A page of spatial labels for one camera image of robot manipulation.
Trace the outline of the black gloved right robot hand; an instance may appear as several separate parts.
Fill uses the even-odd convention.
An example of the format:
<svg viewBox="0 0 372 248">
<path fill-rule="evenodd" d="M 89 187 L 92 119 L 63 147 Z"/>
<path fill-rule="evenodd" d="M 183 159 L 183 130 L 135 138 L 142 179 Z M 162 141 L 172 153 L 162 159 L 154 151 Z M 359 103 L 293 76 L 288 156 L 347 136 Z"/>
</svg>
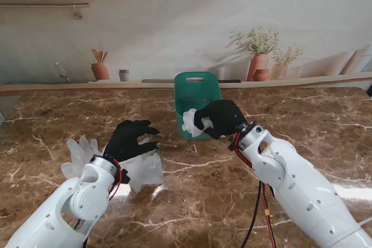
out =
<svg viewBox="0 0 372 248">
<path fill-rule="evenodd" d="M 203 118 L 208 118 L 213 127 L 205 128 L 202 123 Z M 213 101 L 194 114 L 194 125 L 213 139 L 238 132 L 238 127 L 243 123 L 246 123 L 245 117 L 233 100 Z"/>
</svg>

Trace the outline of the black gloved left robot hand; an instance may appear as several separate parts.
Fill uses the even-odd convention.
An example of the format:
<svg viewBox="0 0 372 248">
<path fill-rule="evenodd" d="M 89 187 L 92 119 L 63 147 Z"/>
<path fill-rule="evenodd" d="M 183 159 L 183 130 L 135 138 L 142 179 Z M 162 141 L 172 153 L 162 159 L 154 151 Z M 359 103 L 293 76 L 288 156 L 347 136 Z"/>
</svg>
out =
<svg viewBox="0 0 372 248">
<path fill-rule="evenodd" d="M 106 145 L 103 157 L 122 162 L 155 150 L 158 142 L 139 144 L 138 138 L 145 134 L 157 135 L 159 131 L 151 127 L 149 120 L 122 121 Z"/>
</svg>

